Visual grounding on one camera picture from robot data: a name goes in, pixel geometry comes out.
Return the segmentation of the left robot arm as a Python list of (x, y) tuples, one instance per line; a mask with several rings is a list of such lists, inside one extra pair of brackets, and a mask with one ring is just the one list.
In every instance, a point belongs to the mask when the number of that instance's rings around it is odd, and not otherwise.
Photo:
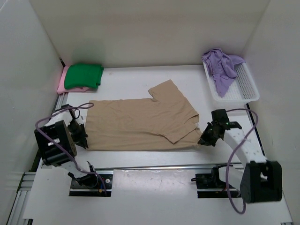
[(80, 110), (93, 106), (92, 103), (77, 107), (64, 105), (51, 116), (37, 121), (34, 131), (43, 163), (65, 169), (68, 176), (89, 188), (97, 185), (99, 177), (90, 162), (79, 162), (76, 156), (77, 147), (89, 147)]

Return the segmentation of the green t shirt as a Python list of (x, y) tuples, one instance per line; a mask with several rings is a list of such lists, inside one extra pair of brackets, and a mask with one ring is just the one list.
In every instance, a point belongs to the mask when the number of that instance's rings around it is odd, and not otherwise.
[(101, 64), (78, 63), (71, 65), (66, 72), (64, 88), (97, 89), (101, 84), (104, 68)]

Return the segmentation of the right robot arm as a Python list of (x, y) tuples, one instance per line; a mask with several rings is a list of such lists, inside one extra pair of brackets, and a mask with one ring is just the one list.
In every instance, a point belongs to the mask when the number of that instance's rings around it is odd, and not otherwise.
[(215, 187), (228, 184), (237, 189), (245, 203), (279, 202), (282, 199), (282, 167), (277, 161), (268, 160), (248, 140), (237, 122), (208, 123), (199, 144), (215, 146), (221, 139), (228, 144), (244, 168), (232, 165), (215, 166), (210, 181)]

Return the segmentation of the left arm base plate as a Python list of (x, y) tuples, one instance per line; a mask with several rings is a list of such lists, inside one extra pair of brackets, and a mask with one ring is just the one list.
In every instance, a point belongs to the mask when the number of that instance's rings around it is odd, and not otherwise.
[(86, 175), (82, 178), (76, 179), (73, 175), (70, 184), (69, 196), (78, 197), (111, 197), (113, 174), (102, 173), (100, 174), (105, 186), (102, 184), (98, 176), (91, 177)]

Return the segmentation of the beige t shirt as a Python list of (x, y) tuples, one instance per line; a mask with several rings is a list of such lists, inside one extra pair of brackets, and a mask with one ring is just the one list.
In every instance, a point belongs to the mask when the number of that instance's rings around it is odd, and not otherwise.
[(89, 150), (176, 150), (197, 146), (199, 113), (172, 80), (148, 90), (151, 98), (93, 101), (85, 129)]

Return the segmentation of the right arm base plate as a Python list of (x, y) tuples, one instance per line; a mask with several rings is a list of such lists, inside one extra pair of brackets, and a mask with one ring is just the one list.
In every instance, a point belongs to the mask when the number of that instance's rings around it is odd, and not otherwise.
[(191, 179), (196, 184), (198, 199), (228, 198), (224, 181), (208, 173), (197, 173)]

